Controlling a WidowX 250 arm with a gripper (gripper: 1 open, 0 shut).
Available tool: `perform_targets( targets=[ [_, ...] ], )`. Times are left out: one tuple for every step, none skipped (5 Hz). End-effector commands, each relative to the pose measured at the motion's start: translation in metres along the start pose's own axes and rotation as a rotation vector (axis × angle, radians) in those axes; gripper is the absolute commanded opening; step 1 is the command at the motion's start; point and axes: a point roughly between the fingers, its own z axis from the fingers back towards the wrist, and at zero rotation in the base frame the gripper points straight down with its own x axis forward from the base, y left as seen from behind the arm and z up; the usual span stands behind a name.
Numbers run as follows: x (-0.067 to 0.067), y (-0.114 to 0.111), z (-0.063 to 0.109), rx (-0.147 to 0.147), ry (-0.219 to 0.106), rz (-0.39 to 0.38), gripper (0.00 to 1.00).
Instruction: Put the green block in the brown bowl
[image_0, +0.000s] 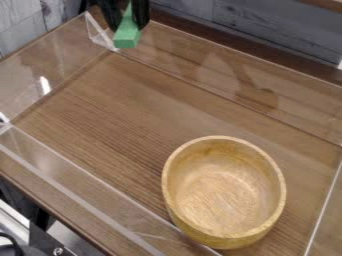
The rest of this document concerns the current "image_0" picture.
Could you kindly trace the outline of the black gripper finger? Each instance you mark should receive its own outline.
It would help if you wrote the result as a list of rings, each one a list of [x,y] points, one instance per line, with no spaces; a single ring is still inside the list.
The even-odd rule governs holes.
[[[98,5],[100,7],[110,29],[116,31],[122,22],[119,0],[98,0]]]
[[[143,29],[150,22],[150,0],[131,0],[132,17],[139,29]]]

